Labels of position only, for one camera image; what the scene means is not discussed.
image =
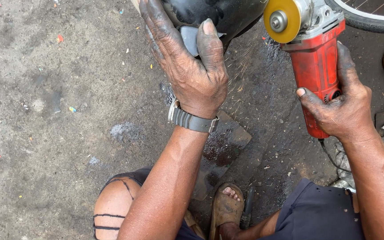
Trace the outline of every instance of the cable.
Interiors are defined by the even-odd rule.
[[[331,163],[338,169],[340,170],[343,170],[345,172],[351,172],[350,170],[346,170],[344,168],[341,168],[339,166],[337,166],[337,164],[333,161],[333,159],[331,158],[330,154],[328,153],[326,147],[325,147],[325,144],[324,144],[324,139],[323,138],[319,138],[318,141],[321,143],[321,147],[323,148],[323,151],[328,155],[328,158],[330,159]]]

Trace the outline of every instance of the forearm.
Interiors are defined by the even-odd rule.
[[[195,186],[208,133],[176,126],[122,223],[119,240],[174,239]]]
[[[373,126],[355,140],[343,140],[355,180],[367,240],[384,239],[384,143]]]

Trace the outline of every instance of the dark blue shorts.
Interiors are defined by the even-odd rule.
[[[150,168],[119,174],[142,185]],[[281,208],[275,233],[258,240],[365,240],[352,194],[344,188],[322,187],[302,179]],[[183,221],[176,240],[203,240]]]

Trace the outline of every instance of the bicycle wheel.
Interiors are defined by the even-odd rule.
[[[352,6],[351,3],[347,4],[349,0],[325,0],[325,2],[333,10],[343,10],[347,25],[364,31],[384,33],[384,16],[374,14],[384,6],[383,1],[377,1],[379,7],[372,13],[358,10],[364,3],[368,4],[368,0],[352,1],[361,2],[357,4],[358,7]]]

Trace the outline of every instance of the sandal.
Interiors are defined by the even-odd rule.
[[[189,210],[186,210],[185,213],[185,221],[188,227],[192,229],[193,232],[195,232],[198,237],[201,237],[202,239],[206,240],[207,238],[205,237],[204,232],[202,229],[199,227],[199,225],[196,223],[195,219],[193,218],[191,212]]]
[[[223,190],[227,187],[232,188],[241,201],[235,200],[226,194]],[[244,195],[241,189],[230,182],[223,183],[216,191],[213,200],[213,211],[211,215],[210,240],[219,240],[218,227],[227,222],[234,222],[239,225],[242,212],[244,211]]]

